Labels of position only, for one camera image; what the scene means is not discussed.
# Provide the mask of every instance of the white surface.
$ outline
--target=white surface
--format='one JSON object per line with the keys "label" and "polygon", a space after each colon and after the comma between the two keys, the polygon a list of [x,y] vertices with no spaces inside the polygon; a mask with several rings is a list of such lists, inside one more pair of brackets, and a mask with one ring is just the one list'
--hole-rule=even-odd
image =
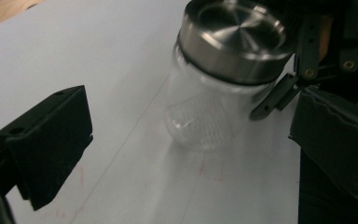
{"label": "white surface", "polygon": [[249,124],[235,147],[199,153],[163,125],[171,50],[187,1],[48,0],[0,24],[0,129],[84,84],[94,141],[57,198],[18,223],[296,223],[294,105]]}

